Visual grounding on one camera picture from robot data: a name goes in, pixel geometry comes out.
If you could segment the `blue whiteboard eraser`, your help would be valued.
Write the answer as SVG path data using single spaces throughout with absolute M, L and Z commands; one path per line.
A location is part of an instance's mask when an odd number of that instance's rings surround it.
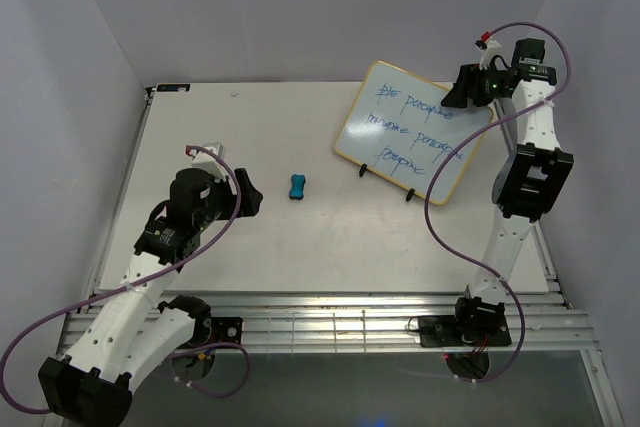
M 289 199 L 296 201 L 303 200 L 306 177 L 303 174 L 292 174 L 290 180 L 291 186 L 288 192 Z

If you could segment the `yellow framed whiteboard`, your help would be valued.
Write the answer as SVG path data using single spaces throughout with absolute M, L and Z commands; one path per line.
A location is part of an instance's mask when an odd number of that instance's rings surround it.
M 374 62 L 356 94 L 334 151 L 402 189 L 443 205 L 480 141 L 455 148 L 494 121 L 493 109 L 447 108 L 449 89 L 383 61 Z

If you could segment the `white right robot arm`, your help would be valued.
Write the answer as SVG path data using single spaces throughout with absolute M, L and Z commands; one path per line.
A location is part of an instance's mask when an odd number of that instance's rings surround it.
M 562 150 L 555 134 L 553 104 L 557 76 L 545 65 L 545 43 L 524 38 L 516 42 L 509 67 L 495 62 L 499 44 L 490 36 L 478 41 L 477 64 L 461 66 L 441 104 L 447 108 L 483 107 L 498 98 L 512 101 L 521 117 L 521 135 L 492 187 L 496 213 L 482 257 L 483 267 L 455 306 L 451 329 L 464 344 L 506 333 L 504 282 L 511 278 L 522 245 L 534 224 L 553 207 L 574 158 Z

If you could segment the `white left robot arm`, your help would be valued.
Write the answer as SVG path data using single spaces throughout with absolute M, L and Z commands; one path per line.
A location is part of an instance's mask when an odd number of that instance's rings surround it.
M 81 426 L 118 426 L 135 390 L 165 358 L 213 341 L 205 301 L 161 297 L 213 222 L 258 214 L 262 194 L 245 169 L 234 174 L 222 178 L 195 167 L 177 172 L 168 199 L 152 210 L 134 245 L 123 292 L 107 300 L 61 358 L 41 366 L 38 378 L 53 413 Z

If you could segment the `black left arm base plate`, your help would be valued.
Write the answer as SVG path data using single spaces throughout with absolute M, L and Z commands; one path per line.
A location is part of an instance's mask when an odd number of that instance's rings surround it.
M 241 317 L 211 317 L 204 321 L 205 343 L 242 343 L 243 319 Z

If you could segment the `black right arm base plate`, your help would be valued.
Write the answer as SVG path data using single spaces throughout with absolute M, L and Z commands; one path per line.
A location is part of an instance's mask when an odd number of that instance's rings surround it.
M 512 344 L 508 328 L 503 325 L 494 335 L 464 333 L 458 328 L 453 315 L 410 317 L 406 330 L 419 338 L 423 348 L 445 347 L 508 347 Z

